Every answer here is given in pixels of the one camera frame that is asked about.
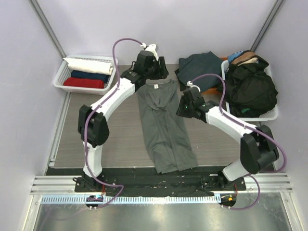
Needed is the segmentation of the grey t shirt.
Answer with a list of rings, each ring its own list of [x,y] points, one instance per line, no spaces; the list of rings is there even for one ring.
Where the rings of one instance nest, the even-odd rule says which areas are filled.
[[[159,174],[198,166],[183,118],[176,114],[177,88],[169,80],[145,84],[136,92],[145,147]]]

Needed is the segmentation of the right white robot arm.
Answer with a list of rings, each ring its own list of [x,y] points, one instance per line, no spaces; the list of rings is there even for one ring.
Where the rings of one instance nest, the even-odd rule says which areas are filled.
[[[196,87],[183,91],[176,114],[217,127],[239,143],[239,159],[218,172],[216,188],[228,190],[236,180],[257,174],[279,159],[269,127],[256,127],[220,109],[217,103],[206,102]]]

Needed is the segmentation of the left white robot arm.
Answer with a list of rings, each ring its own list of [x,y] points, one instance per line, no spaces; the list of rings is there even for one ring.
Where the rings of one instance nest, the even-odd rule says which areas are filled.
[[[79,110],[77,130],[85,148],[85,165],[82,176],[74,178],[76,192],[98,192],[103,187],[102,152],[110,130],[108,120],[128,97],[133,95],[146,80],[165,79],[169,72],[163,56],[152,51],[140,51],[115,84],[100,100]]]

